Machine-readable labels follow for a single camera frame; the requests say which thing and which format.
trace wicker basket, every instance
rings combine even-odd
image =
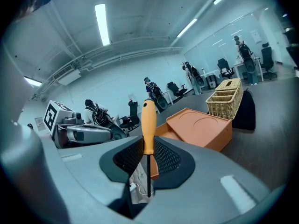
[[[222,81],[221,84],[216,88],[216,90],[217,91],[236,90],[239,86],[241,86],[241,79],[235,78],[235,79]]]
[[[242,86],[236,90],[215,91],[207,100],[209,113],[225,119],[234,119],[243,97]]]

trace screwdriver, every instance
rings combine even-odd
[[[154,154],[154,136],[157,127],[155,103],[146,99],[142,107],[141,128],[143,134],[143,154],[147,155],[148,197],[150,197],[150,156]]]

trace orange screwdriver handle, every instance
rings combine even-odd
[[[155,103],[146,99],[141,114],[141,128],[144,141],[143,154],[154,154],[154,136],[157,127],[157,114]]]

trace black mesh pad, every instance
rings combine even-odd
[[[143,137],[138,136],[100,158],[100,168],[114,182],[127,183],[143,156]]]
[[[154,182],[155,190],[178,188],[195,169],[191,154],[160,137],[154,137],[154,158],[159,169],[159,178]]]

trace cable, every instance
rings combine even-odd
[[[140,186],[139,186],[139,184],[138,183],[131,183],[131,184],[135,184],[136,186],[138,186],[138,188],[139,188],[139,193],[141,194],[141,195],[144,195],[144,196],[147,196],[147,194],[143,194],[143,193],[141,193],[141,191],[140,191]]]

